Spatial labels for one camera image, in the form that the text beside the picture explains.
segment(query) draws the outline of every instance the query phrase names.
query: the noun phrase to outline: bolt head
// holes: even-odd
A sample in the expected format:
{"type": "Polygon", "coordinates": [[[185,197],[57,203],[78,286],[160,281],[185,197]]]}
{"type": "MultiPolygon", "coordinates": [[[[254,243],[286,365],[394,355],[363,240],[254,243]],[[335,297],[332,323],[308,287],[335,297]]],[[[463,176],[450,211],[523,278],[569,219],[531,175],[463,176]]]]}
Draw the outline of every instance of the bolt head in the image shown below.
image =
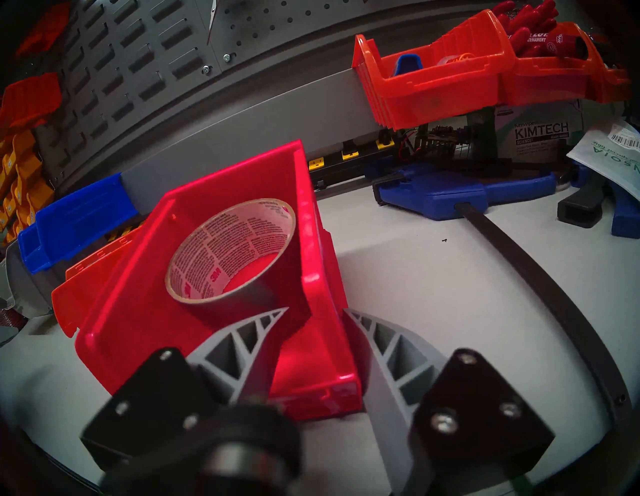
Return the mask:
{"type": "Polygon", "coordinates": [[[431,427],[441,434],[454,434],[458,430],[458,421],[448,413],[434,413],[431,417],[431,427]]]}
{"type": "Polygon", "coordinates": [[[128,401],[120,401],[116,405],[116,413],[118,415],[124,415],[128,409],[129,409],[129,402],[128,401]]]}
{"type": "Polygon", "coordinates": [[[475,365],[477,363],[476,357],[474,357],[469,353],[460,353],[458,355],[458,358],[460,362],[462,362],[465,365],[475,365]]]}
{"type": "Polygon", "coordinates": [[[182,423],[182,427],[184,428],[184,430],[188,431],[189,429],[192,429],[193,427],[195,427],[197,423],[198,423],[198,414],[192,413],[191,415],[184,417],[184,422],[182,423]]]}
{"type": "Polygon", "coordinates": [[[519,419],[522,415],[520,407],[515,403],[502,403],[500,405],[500,411],[505,417],[510,419],[519,419]]]}

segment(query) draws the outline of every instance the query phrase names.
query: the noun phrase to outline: blue clamp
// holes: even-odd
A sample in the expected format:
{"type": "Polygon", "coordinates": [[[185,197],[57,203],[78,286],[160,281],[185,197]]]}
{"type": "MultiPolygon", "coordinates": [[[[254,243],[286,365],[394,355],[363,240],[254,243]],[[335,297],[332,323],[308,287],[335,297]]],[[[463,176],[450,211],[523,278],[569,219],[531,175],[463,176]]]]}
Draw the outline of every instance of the blue clamp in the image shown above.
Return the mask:
{"type": "Polygon", "coordinates": [[[556,192],[556,176],[547,173],[525,180],[482,184],[450,171],[436,171],[424,166],[411,166],[400,171],[402,179],[375,186],[383,203],[419,212],[433,220],[462,217],[454,208],[470,203],[485,212],[489,205],[533,200],[556,192]]]}
{"type": "Polygon", "coordinates": [[[49,269],[137,214],[119,173],[94,182],[36,213],[18,235],[22,261],[31,274],[49,269]]]}
{"type": "Polygon", "coordinates": [[[615,182],[609,181],[616,198],[611,234],[620,237],[640,239],[640,202],[615,182]]]}
{"type": "Polygon", "coordinates": [[[591,174],[593,174],[593,170],[589,169],[586,165],[576,162],[575,160],[571,160],[571,162],[577,167],[576,174],[571,179],[571,185],[574,188],[581,188],[589,182],[591,174]]]}

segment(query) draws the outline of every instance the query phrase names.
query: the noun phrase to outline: black handle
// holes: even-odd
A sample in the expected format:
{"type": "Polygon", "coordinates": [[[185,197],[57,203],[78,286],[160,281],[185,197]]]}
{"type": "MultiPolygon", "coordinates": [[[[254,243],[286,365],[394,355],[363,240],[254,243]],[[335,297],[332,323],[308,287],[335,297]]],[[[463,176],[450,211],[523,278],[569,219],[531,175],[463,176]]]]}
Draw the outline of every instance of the black handle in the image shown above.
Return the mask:
{"type": "Polygon", "coordinates": [[[558,220],[579,227],[591,228],[602,218],[605,178],[593,173],[580,191],[558,203],[558,220]]]}
{"type": "Polygon", "coordinates": [[[607,346],[580,309],[527,252],[483,213],[467,203],[456,204],[455,208],[516,269],[556,318],[596,381],[613,426],[625,429],[632,413],[625,380],[607,346]]]}

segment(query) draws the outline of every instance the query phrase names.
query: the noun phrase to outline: orange plastic bin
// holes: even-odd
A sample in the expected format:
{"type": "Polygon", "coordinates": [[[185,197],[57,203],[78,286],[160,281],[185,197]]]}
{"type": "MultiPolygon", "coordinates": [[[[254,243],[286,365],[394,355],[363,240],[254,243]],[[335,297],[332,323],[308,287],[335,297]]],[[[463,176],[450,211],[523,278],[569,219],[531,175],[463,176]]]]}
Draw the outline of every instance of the orange plastic bin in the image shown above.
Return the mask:
{"type": "Polygon", "coordinates": [[[500,22],[490,10],[467,19],[431,45],[380,57],[373,40],[356,37],[357,71],[377,122],[389,128],[415,127],[499,103],[499,74],[515,63],[500,22]],[[437,65],[447,56],[473,58],[437,65]],[[423,69],[393,76],[401,55],[417,54],[423,69]]]}
{"type": "Polygon", "coordinates": [[[502,102],[511,105],[532,105],[558,100],[583,99],[587,85],[600,59],[588,36],[573,22],[563,22],[554,34],[581,36],[587,43],[589,59],[568,57],[516,58],[513,68],[500,77],[504,90],[502,102]]]}
{"type": "MultiPolygon", "coordinates": [[[[585,41],[589,47],[589,53],[593,53],[593,57],[589,57],[589,62],[593,67],[591,77],[587,82],[587,98],[598,103],[621,102],[631,99],[631,78],[625,69],[612,69],[604,65],[602,57],[593,45],[589,37],[585,41]]],[[[606,38],[598,39],[604,43],[608,43],[606,38]]]]}
{"type": "Polygon", "coordinates": [[[10,84],[0,109],[0,136],[15,134],[45,122],[62,103],[58,75],[47,72],[10,84]]]}

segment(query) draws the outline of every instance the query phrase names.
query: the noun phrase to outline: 3m tape roll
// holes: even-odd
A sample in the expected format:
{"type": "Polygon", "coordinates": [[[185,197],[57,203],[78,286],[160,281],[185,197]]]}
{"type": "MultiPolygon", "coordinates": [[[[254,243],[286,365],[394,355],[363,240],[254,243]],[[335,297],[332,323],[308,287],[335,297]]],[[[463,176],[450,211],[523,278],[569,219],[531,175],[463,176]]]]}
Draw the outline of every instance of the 3m tape roll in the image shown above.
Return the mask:
{"type": "Polygon", "coordinates": [[[287,203],[263,198],[195,229],[174,253],[165,285],[217,330],[275,308],[296,305],[308,313],[300,278],[296,215],[287,203]],[[237,287],[236,276],[244,281],[237,287]]]}

